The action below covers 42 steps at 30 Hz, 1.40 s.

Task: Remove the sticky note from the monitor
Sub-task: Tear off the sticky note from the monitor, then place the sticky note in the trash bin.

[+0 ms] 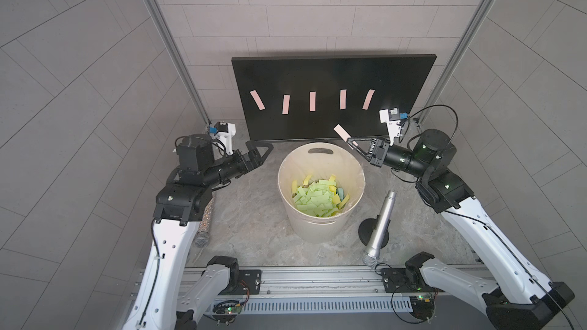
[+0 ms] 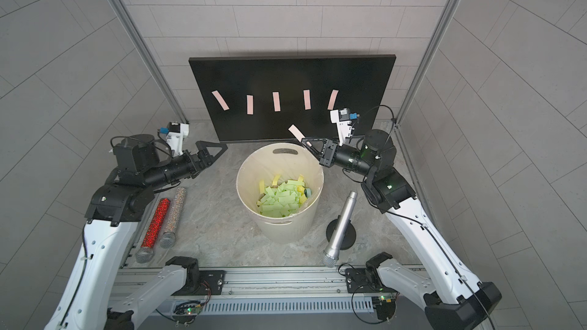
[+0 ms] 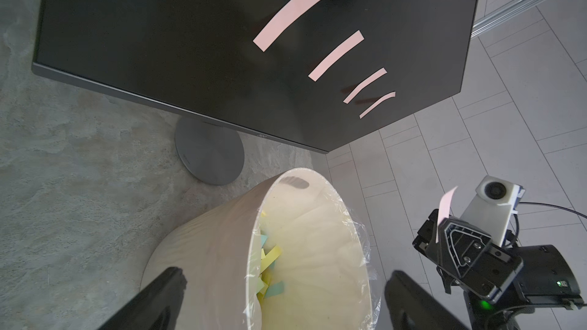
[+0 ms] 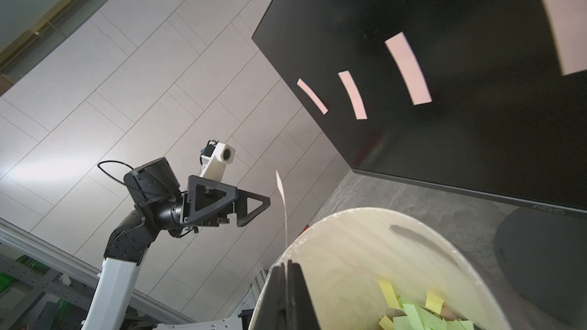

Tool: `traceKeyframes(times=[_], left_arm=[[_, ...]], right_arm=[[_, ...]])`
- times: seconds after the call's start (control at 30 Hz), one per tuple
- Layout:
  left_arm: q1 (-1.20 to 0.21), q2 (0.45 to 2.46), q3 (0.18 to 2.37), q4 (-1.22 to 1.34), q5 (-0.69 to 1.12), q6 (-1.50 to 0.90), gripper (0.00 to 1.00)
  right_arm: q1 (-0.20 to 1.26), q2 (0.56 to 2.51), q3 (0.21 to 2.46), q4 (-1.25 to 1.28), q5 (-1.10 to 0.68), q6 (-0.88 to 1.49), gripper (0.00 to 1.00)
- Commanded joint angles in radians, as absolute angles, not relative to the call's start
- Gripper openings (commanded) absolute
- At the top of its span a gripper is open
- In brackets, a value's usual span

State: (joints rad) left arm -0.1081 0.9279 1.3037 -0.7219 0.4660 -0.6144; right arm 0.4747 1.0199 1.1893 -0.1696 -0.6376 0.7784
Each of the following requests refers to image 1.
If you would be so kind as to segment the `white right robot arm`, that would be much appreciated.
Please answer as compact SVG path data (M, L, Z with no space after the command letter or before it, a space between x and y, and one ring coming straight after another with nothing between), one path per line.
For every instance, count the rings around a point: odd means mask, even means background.
M574 299L567 284L552 281L525 258L492 221L472 189L449 169L456 147L446 133L428 129L417 136L414 149L377 137L370 139L364 151L359 138L345 136L343 140L370 164L414 177L424 204L466 239L493 276L484 280L422 251L406 261L402 280L383 270L385 281L414 292L449 293L484 313L496 329L542 329Z

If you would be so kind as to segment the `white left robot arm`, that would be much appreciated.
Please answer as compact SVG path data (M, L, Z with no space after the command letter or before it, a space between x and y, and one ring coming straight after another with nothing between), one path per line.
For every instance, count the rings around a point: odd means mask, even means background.
M274 149L270 143L247 141L245 154L230 154L225 143L207 134L181 136L174 143L179 165L156 196L151 251L125 329L196 329L217 296L238 287L237 259L216 256L180 295L190 247L213 192L261 167Z

